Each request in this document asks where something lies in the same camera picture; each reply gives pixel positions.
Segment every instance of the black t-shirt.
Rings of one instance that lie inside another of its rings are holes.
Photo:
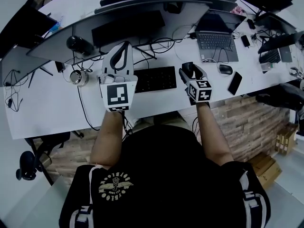
[[[69,227],[71,214],[89,205],[92,167],[78,167],[60,227]],[[124,140],[115,166],[92,171],[94,225],[217,227],[231,223],[246,227],[239,183],[244,168],[251,186],[266,196],[249,164],[233,161],[220,167],[205,157],[191,131],[168,125],[148,127]]]

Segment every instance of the smartphone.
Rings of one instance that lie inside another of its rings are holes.
[[[238,72],[236,72],[233,76],[233,79],[232,79],[230,85],[229,85],[228,91],[231,94],[235,95],[241,81],[242,81],[242,76]]]

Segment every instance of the white desk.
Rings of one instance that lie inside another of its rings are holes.
[[[94,9],[99,7],[99,1],[53,0],[44,6],[41,11],[45,14],[52,12],[52,14],[59,13],[64,15],[62,23],[63,26],[67,26],[92,13]],[[291,24],[297,24],[296,18],[292,17],[289,12],[284,11],[284,13],[291,18],[292,21],[289,20]],[[245,33],[248,36],[254,34],[254,31],[250,30],[245,22],[239,26],[237,31]],[[257,46],[244,48],[241,39],[235,40],[235,44],[239,62],[229,63],[229,65],[243,77],[236,95],[243,95],[293,80],[295,78],[289,75],[289,68],[298,68],[299,65],[304,64],[301,52],[293,45],[291,46],[293,63],[279,63],[275,69],[263,74],[258,62]],[[202,65],[195,40],[185,39],[181,43],[176,43],[175,49],[172,48],[164,54],[158,54],[157,58],[157,60],[149,60],[150,68],[175,66],[177,88],[135,94],[132,107],[130,111],[126,112],[129,120],[190,107],[189,99],[184,91],[186,86],[183,84],[178,73],[183,62],[193,61],[197,65],[202,66],[206,71],[213,87],[211,101],[233,97],[227,91],[232,76],[225,77],[220,74],[216,64]],[[133,50],[133,59],[134,62],[137,62],[142,60],[143,57],[137,50]],[[88,67],[91,64],[92,62],[88,61],[84,63],[84,66]],[[85,111],[89,122],[94,127],[100,126],[105,114],[104,104],[96,79],[96,75],[101,72],[101,66],[102,61],[94,63],[90,84],[81,88]],[[146,61],[134,66],[135,69],[146,67]],[[54,76],[37,70],[31,87],[27,88],[27,82],[20,89],[19,97],[23,98],[20,110],[15,113],[10,109],[6,109],[13,139],[61,133],[89,127],[83,115],[76,86],[67,83],[63,79],[62,74],[57,72],[54,62],[47,64],[45,68],[52,72]],[[71,71],[72,67],[67,66],[67,69],[64,71],[66,79],[69,79]]]

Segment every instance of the laptop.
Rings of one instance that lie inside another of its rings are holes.
[[[209,9],[196,29],[200,58],[203,63],[238,62],[238,53],[232,32],[246,17]]]

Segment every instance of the laptop screen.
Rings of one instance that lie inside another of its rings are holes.
[[[245,18],[238,14],[209,9],[200,19],[196,31],[232,33]]]

